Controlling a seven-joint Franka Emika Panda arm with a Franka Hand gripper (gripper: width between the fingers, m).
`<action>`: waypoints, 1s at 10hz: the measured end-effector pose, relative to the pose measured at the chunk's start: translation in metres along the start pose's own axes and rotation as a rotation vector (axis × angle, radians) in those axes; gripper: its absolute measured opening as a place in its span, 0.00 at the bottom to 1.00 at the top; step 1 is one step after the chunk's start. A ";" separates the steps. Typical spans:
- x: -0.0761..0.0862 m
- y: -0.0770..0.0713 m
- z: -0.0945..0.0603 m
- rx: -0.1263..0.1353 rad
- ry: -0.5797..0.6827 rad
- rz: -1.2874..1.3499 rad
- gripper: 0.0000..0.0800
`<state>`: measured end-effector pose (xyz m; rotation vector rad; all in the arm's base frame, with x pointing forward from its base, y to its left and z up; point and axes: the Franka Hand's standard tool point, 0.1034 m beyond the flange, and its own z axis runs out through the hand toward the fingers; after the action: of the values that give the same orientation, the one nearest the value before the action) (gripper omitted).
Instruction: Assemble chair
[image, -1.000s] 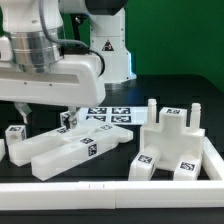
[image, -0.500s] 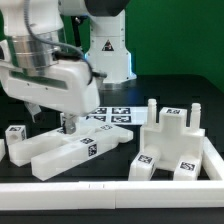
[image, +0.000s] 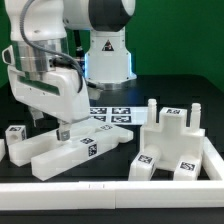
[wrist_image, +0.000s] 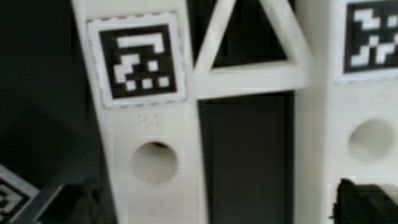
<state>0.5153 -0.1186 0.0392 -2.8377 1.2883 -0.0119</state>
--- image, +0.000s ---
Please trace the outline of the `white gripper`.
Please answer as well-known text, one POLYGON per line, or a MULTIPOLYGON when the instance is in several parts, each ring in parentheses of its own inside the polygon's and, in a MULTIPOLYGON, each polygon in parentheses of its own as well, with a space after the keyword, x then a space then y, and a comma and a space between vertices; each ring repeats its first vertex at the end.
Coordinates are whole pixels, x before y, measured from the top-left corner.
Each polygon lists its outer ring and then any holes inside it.
POLYGON ((15 68, 13 47, 2 52, 8 65, 8 77, 15 99, 30 106, 34 126, 44 125, 43 112, 59 119, 56 130, 59 141, 70 139, 71 124, 89 117, 90 104, 86 85, 81 91, 76 70, 57 67, 46 72, 37 84, 23 81, 25 73, 15 68))

